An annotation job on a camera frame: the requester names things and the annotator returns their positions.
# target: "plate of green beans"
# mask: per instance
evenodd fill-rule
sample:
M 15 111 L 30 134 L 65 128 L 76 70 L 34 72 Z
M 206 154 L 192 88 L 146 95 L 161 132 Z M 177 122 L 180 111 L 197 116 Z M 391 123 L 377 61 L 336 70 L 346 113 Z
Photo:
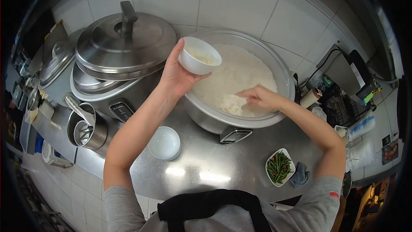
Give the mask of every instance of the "plate of green beans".
M 281 187 L 295 173 L 296 167 L 285 148 L 277 150 L 266 161 L 266 174 L 276 187 Z

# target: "shirt sleeve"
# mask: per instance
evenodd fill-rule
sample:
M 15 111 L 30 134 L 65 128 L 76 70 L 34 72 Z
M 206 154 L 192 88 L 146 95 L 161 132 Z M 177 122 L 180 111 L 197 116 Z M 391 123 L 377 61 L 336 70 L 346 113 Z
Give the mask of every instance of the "shirt sleeve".
M 287 213 L 302 231 L 332 229 L 339 210 L 342 181 L 334 176 L 316 178 L 313 187 Z
M 133 190 L 112 186 L 105 191 L 106 218 L 109 231 L 139 231 L 146 220 Z

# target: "person's left hand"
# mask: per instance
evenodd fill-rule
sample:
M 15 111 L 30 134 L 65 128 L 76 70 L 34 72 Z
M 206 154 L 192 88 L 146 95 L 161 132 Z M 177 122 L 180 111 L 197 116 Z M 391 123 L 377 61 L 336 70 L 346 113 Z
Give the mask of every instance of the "person's left hand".
M 209 77 L 212 74 L 208 73 L 206 75 L 195 75 L 184 69 L 178 60 L 179 54 L 183 50 L 184 45 L 185 41 L 182 38 L 179 39 L 178 43 L 174 46 L 166 60 L 162 78 L 159 82 L 159 85 L 165 86 L 167 90 L 170 90 L 173 96 L 177 96 L 179 98 L 191 90 L 195 83 Z

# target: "empty white bowl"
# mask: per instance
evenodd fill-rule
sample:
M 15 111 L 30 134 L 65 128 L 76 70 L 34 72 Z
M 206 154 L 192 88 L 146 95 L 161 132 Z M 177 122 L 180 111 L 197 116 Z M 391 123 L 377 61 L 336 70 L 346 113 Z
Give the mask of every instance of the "empty white bowl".
M 206 75 L 216 66 L 222 64 L 222 57 L 210 44 L 194 37 L 184 37 L 183 39 L 185 40 L 185 47 L 179 54 L 179 62 L 189 72 L 195 75 Z M 196 56 L 193 55 L 194 51 L 198 52 L 198 55 L 213 56 L 213 63 L 206 64 L 196 59 Z
M 168 126 L 157 128 L 147 146 L 153 156 L 162 160 L 173 160 L 182 150 L 178 133 Z

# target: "green beans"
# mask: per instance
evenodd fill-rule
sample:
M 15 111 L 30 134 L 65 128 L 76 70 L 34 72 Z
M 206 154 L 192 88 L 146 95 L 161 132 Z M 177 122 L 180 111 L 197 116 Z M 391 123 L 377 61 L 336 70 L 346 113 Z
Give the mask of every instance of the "green beans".
M 270 161 L 267 162 L 266 168 L 270 179 L 273 183 L 282 184 L 282 180 L 291 173 L 291 160 L 283 152 L 276 153 Z

